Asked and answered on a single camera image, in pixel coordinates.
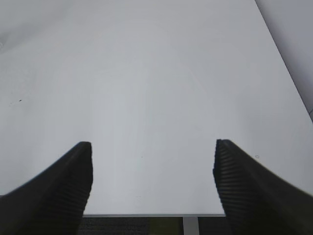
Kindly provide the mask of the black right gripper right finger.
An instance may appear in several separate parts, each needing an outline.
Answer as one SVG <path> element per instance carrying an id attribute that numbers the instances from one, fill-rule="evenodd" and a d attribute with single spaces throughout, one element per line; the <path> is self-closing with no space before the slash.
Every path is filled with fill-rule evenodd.
<path id="1" fill-rule="evenodd" d="M 313 233 L 313 197 L 269 171 L 232 141 L 216 141 L 213 175 L 234 235 Z"/>

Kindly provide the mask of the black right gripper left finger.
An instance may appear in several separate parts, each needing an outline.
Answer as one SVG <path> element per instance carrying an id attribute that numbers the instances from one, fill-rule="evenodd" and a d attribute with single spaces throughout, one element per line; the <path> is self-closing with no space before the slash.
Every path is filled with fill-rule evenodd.
<path id="1" fill-rule="evenodd" d="M 45 171 L 0 198 L 0 233 L 77 234 L 92 183 L 92 146 L 79 142 Z"/>

